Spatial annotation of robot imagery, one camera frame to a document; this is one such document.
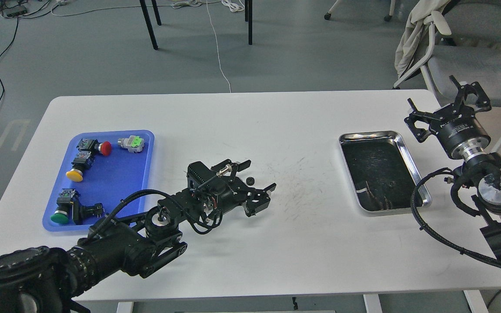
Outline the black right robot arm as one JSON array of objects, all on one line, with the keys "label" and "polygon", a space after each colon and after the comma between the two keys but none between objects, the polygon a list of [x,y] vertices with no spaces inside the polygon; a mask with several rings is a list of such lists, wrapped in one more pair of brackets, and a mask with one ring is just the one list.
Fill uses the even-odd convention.
[{"label": "black right robot arm", "polygon": [[[404,121],[417,141],[422,143],[433,135],[449,158],[462,160],[463,164],[455,169],[438,169],[422,178],[410,197],[411,211],[420,230],[433,239],[460,254],[501,269],[501,222],[491,218],[491,214],[501,216],[501,156],[485,151],[491,139],[476,119],[477,113],[491,110],[491,101],[479,83],[459,83],[453,76],[450,80],[458,90],[453,103],[429,113],[418,110],[409,99],[412,111]],[[493,257],[451,242],[420,216],[416,193],[429,179],[442,175],[446,176],[445,182],[451,184],[453,204],[466,214],[485,220],[487,225],[480,231]]]}]

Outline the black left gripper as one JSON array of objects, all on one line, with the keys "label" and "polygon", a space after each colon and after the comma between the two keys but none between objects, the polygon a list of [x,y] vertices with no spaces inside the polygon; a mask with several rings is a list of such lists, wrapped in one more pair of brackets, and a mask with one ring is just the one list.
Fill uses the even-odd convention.
[{"label": "black left gripper", "polygon": [[159,200],[157,218],[221,218],[239,206],[244,208],[246,216],[255,216],[268,208],[277,184],[263,189],[248,186],[237,174],[251,163],[251,160],[226,159],[210,168],[203,162],[189,164],[187,187]]}]

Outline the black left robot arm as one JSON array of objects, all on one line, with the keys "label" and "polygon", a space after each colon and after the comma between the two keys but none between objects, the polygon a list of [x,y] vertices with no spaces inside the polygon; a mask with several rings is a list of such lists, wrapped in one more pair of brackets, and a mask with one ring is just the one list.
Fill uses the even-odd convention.
[{"label": "black left robot arm", "polygon": [[257,189],[241,180],[237,173],[250,164],[193,162],[184,190],[129,195],[68,251],[40,246],[1,255],[0,313],[87,313],[73,298],[103,279],[117,271],[145,279],[181,256],[182,222],[204,235],[238,206],[247,216],[266,209],[276,184]]}]

